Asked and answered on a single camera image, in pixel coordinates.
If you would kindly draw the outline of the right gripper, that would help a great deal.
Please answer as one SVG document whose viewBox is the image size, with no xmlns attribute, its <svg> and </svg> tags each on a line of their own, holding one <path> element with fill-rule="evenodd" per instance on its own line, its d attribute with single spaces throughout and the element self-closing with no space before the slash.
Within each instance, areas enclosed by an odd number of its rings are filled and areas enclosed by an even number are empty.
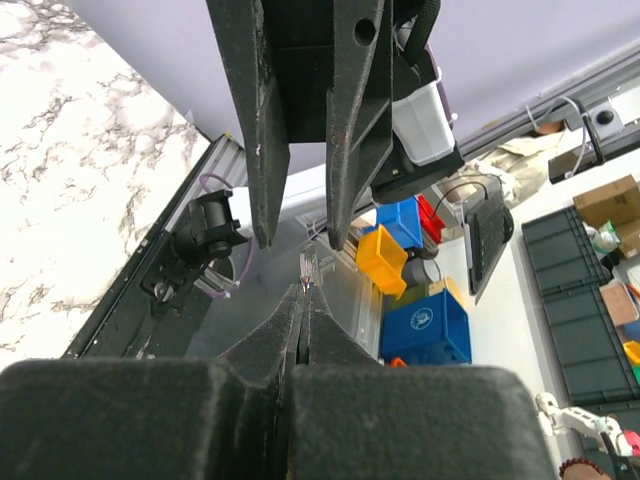
<svg viewBox="0 0 640 480">
<path fill-rule="evenodd" d="M 463 165 L 456 141 L 450 154 L 414 165 L 392 125 L 394 101 L 439 83 L 428 42 L 440 2 L 267 1 L 263 8 L 260 1 L 212 0 L 207 7 L 244 140 L 261 248 L 272 245 L 279 222 L 289 143 L 326 145 L 327 232 L 335 250 L 344 248 L 366 189 L 392 203 Z"/>
</svg>

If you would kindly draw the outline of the silver key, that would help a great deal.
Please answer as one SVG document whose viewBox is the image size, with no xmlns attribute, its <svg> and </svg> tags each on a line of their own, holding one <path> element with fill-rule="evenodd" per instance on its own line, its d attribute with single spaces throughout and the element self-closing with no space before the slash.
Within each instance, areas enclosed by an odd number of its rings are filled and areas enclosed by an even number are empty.
<svg viewBox="0 0 640 480">
<path fill-rule="evenodd" d="M 312 286 L 321 287 L 325 278 L 334 271 L 335 256 L 320 256 L 315 244 L 308 244 L 300 254 L 300 284 L 304 292 Z"/>
</svg>

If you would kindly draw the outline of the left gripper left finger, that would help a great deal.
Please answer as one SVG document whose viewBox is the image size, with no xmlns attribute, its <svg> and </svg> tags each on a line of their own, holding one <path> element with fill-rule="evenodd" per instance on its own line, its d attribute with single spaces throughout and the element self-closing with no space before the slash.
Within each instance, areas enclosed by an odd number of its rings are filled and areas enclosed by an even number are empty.
<svg viewBox="0 0 640 480">
<path fill-rule="evenodd" d="M 5 479 L 269 479 L 286 368 L 305 300 L 274 313 L 213 360 L 16 363 L 1 375 Z"/>
</svg>

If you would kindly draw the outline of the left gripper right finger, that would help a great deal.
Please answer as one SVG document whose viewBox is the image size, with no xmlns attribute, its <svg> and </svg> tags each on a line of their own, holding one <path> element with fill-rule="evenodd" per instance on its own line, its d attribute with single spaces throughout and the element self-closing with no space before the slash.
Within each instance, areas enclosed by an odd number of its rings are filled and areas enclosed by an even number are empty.
<svg viewBox="0 0 640 480">
<path fill-rule="evenodd" d="M 302 361 L 291 388 L 294 479 L 551 479 L 526 386 L 497 367 L 390 368 L 290 287 Z"/>
</svg>

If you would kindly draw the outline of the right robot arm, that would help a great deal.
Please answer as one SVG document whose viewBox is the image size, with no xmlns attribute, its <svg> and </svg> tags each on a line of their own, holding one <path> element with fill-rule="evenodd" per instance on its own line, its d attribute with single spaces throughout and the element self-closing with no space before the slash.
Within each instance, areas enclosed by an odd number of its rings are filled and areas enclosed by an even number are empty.
<svg viewBox="0 0 640 480">
<path fill-rule="evenodd" d="M 244 137 L 245 187 L 190 201 L 179 255 L 272 244 L 280 218 L 327 213 L 341 249 L 358 202 L 416 195 L 463 159 L 427 44 L 436 1 L 212 1 Z"/>
</svg>

